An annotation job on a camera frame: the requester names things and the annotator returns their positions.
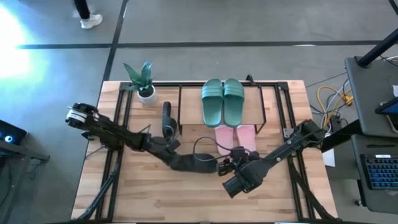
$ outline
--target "keyboard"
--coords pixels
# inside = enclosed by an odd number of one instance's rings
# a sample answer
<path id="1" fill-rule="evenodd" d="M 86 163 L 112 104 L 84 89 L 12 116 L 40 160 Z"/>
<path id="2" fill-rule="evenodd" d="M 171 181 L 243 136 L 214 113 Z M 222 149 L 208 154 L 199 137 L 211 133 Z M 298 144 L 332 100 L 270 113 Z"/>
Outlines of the keyboard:
<path id="1" fill-rule="evenodd" d="M 398 190 L 398 154 L 361 155 L 369 189 Z"/>

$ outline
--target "gray floor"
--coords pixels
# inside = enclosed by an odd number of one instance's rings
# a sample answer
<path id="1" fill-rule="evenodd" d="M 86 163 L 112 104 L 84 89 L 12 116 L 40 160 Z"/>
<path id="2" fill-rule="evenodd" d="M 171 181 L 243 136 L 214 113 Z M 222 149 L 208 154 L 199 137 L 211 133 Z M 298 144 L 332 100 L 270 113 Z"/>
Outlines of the gray floor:
<path id="1" fill-rule="evenodd" d="M 70 218 L 87 142 L 64 119 L 67 106 L 74 102 L 96 104 L 109 49 L 60 49 L 66 45 L 48 44 L 110 44 L 122 1 L 89 1 L 104 17 L 103 24 L 93 30 L 81 30 L 79 20 L 72 18 L 72 1 L 0 2 L 4 31 L 0 35 L 0 119 L 28 130 L 29 147 L 51 155 L 50 162 L 37 169 L 35 180 L 26 177 L 10 223 Z M 381 40 L 396 28 L 396 19 L 385 0 L 130 0 L 119 42 Z M 15 44 L 53 49 L 16 50 Z M 309 86 L 310 103 L 320 108 L 318 87 L 340 88 L 346 75 L 335 76 L 345 72 L 344 58 L 363 55 L 371 48 L 117 49 L 109 79 L 127 80 L 123 62 L 140 67 L 145 59 L 153 61 L 156 80 L 244 78 L 248 73 L 255 79 L 299 79 Z M 393 47 L 384 56 L 397 55 L 397 50 Z M 331 93 L 322 92 L 322 100 Z M 354 106 L 340 113 L 348 121 L 357 117 Z M 320 122 L 316 115 L 314 120 Z M 6 174 L 1 174 L 1 180 L 5 178 Z M 372 213 L 354 205 L 358 198 L 355 182 L 331 176 L 330 183 L 340 218 L 396 223 L 397 215 Z"/>

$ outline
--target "green slide sandal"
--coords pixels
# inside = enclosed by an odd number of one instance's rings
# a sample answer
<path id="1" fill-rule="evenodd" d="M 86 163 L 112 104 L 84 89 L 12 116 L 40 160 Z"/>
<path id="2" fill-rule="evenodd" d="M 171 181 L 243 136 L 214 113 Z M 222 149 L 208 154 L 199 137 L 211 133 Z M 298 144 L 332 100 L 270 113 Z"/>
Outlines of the green slide sandal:
<path id="1" fill-rule="evenodd" d="M 224 83 L 224 122 L 235 128 L 242 123 L 244 90 L 241 82 L 234 78 Z"/>
<path id="2" fill-rule="evenodd" d="M 201 89 L 203 120 L 205 125 L 214 128 L 221 123 L 223 105 L 223 83 L 218 78 L 208 80 Z"/>

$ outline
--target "pink slipper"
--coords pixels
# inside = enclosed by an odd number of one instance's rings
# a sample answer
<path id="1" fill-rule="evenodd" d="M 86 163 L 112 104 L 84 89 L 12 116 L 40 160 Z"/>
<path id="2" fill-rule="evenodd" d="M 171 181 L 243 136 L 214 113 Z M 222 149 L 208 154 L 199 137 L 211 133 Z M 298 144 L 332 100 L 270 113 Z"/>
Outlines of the pink slipper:
<path id="1" fill-rule="evenodd" d="M 256 150 L 256 132 L 253 125 L 239 125 L 236 128 L 239 145 L 254 152 Z"/>
<path id="2" fill-rule="evenodd" d="M 216 134 L 216 141 L 218 144 L 224 146 L 225 148 L 232 149 L 234 147 L 233 143 L 233 133 L 234 129 L 227 127 L 227 125 L 220 125 L 214 128 Z M 222 156 L 228 155 L 229 151 L 217 146 L 218 153 Z"/>

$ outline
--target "wooden tabletop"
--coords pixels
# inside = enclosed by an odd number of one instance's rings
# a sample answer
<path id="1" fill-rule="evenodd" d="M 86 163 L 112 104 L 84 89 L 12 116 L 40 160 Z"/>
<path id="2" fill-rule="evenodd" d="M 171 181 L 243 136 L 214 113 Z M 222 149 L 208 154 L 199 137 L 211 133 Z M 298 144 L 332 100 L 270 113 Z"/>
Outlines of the wooden tabletop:
<path id="1" fill-rule="evenodd" d="M 312 119 L 304 82 L 287 81 L 297 124 Z M 99 112 L 113 118 L 119 82 L 104 82 L 98 103 Z M 172 104 L 172 117 L 177 118 L 178 87 L 156 87 L 158 100 L 154 106 L 144 106 L 134 93 L 129 117 L 129 129 L 138 131 L 151 124 L 154 136 L 161 136 L 162 105 Z M 256 136 L 257 150 L 265 156 L 283 143 L 275 91 L 262 87 L 267 123 Z M 285 118 L 289 124 L 287 107 Z M 121 109 L 122 123 L 124 108 Z M 204 125 L 184 125 L 179 136 L 180 154 L 191 154 L 192 145 L 201 136 L 215 136 L 214 130 Z M 99 142 L 90 142 L 87 153 L 99 148 Z M 204 140 L 197 152 L 218 155 L 216 146 Z M 81 215 L 98 193 L 103 175 L 106 150 L 91 155 L 84 163 L 72 217 Z M 337 217 L 322 154 L 318 149 L 303 152 L 311 191 L 326 210 Z M 296 221 L 294 200 L 288 165 L 282 161 L 273 167 L 261 186 L 248 194 L 240 193 L 230 199 L 221 183 L 233 174 L 196 174 L 171 170 L 162 161 L 147 152 L 134 152 L 124 148 L 123 163 L 116 197 L 114 222 L 275 222 Z M 303 211 L 306 211 L 300 190 Z M 108 209 L 109 192 L 104 209 Z"/>

